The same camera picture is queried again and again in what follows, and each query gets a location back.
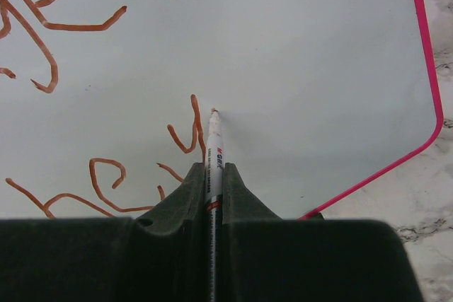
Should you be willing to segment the whiteboard marker white barrel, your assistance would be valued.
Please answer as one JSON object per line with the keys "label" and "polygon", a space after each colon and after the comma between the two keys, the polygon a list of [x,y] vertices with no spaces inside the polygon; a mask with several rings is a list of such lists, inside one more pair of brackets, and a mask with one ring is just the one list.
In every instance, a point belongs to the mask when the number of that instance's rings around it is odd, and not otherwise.
{"label": "whiteboard marker white barrel", "polygon": [[207,301],[219,300],[219,251],[222,225],[223,141],[218,111],[209,119],[205,156],[205,213],[207,217]]}

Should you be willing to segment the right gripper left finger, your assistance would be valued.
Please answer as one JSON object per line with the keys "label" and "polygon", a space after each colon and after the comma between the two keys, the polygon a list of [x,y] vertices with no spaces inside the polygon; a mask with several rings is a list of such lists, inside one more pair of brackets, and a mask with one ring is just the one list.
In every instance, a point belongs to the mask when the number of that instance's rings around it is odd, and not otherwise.
{"label": "right gripper left finger", "polygon": [[204,168],[140,217],[1,222],[2,301],[203,301]]}

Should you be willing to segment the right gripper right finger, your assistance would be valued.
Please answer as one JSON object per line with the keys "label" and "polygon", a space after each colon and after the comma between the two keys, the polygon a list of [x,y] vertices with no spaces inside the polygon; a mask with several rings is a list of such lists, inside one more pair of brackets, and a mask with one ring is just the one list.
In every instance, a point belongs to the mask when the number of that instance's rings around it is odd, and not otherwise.
{"label": "right gripper right finger", "polygon": [[223,301],[422,301],[396,232],[370,219],[284,220],[224,169]]}

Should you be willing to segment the whiteboard with pink frame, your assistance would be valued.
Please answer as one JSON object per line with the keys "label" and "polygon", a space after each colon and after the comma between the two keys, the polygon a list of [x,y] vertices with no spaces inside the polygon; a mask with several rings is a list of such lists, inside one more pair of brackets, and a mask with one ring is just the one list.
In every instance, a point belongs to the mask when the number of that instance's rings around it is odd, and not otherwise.
{"label": "whiteboard with pink frame", "polygon": [[1,217],[138,215],[224,157],[283,218],[426,148],[423,0],[1,0]]}

